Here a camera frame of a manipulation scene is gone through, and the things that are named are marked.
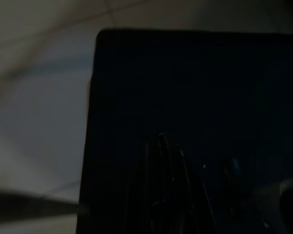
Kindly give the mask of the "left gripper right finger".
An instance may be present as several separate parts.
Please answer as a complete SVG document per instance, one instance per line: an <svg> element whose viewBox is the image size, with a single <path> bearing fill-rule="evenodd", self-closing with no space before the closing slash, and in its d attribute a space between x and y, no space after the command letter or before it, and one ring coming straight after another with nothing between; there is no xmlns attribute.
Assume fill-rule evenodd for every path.
<svg viewBox="0 0 293 234"><path fill-rule="evenodd" d="M174 211L169 234L217 234L205 186L188 166L180 145L169 147Z"/></svg>

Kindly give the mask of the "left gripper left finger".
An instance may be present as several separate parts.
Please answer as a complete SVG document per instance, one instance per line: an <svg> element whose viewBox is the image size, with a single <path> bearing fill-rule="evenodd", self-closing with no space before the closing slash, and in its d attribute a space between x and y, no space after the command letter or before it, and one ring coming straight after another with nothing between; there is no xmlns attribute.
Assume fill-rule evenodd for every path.
<svg viewBox="0 0 293 234"><path fill-rule="evenodd" d="M127 191L126 234L167 234L164 137L146 143Z"/></svg>

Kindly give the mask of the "black flat pad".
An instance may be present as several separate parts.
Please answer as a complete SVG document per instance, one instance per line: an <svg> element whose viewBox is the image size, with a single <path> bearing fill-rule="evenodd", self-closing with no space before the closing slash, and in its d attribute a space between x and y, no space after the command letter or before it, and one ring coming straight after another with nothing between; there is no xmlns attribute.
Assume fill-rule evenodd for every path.
<svg viewBox="0 0 293 234"><path fill-rule="evenodd" d="M217 234L293 234L293 34L102 30L76 234L126 234L127 191L163 133L202 180Z"/></svg>

